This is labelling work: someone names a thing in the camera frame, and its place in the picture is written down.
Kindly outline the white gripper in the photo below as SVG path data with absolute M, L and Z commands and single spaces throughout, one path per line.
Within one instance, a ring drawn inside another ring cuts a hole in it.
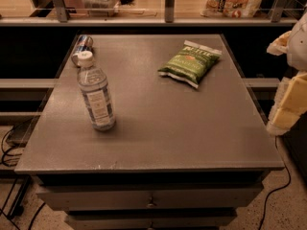
M 272 42 L 267 52 L 274 56 L 287 53 L 288 64 L 299 71 L 296 76 L 283 78 L 279 83 L 269 114 L 267 132 L 280 136 L 307 112 L 307 73 L 302 72 L 307 71 L 307 13 L 302 15 L 291 31 Z

